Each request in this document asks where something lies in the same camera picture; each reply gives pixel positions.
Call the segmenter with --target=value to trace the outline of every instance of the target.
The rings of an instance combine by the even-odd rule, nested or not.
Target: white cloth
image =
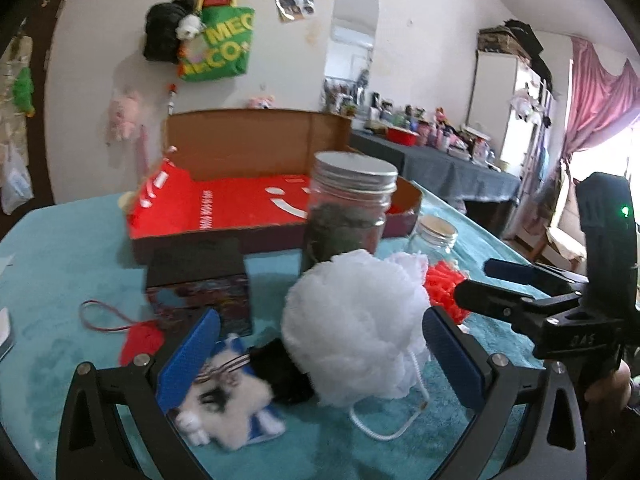
[[[587,257],[586,247],[578,240],[571,238],[564,231],[561,231],[558,227],[550,227],[547,229],[546,237],[558,248],[560,256],[565,260],[583,261]]]

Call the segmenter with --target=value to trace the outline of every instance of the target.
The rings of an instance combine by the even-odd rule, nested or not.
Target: screw
[[[564,374],[566,372],[566,366],[564,366],[560,361],[554,361],[551,363],[551,369],[556,374]]]
[[[504,367],[509,364],[509,358],[505,354],[494,354],[491,356],[491,361],[499,367]]]
[[[147,366],[151,361],[149,354],[138,354],[133,358],[133,364],[136,366]]]
[[[78,368],[76,368],[76,372],[78,375],[87,375],[91,371],[91,363],[80,363]]]

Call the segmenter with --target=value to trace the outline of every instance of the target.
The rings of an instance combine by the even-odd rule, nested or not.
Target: white cabinet
[[[508,162],[510,173],[520,176],[534,125],[516,117],[510,100],[517,90],[529,88],[538,99],[540,77],[517,56],[478,52],[476,80],[466,124],[491,137],[496,159]]]

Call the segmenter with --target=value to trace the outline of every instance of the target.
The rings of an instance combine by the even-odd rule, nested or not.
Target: white wall
[[[163,0],[66,0],[49,63],[46,97],[47,157],[57,202],[132,189],[130,146],[104,142],[114,87],[142,92],[158,153],[171,65],[140,54],[146,10]],[[476,33],[511,17],[498,0],[379,0],[380,20],[372,90],[396,104],[444,106],[450,120],[466,114]],[[273,94],[283,108],[316,110],[334,0],[316,0],[316,16],[281,24],[273,0],[239,0],[256,10],[248,74],[217,82],[182,84],[176,111],[239,107]]]

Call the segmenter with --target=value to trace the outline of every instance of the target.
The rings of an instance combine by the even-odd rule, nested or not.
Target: red bowl
[[[403,146],[414,146],[415,141],[418,140],[418,134],[404,128],[389,126],[386,130],[386,138]]]

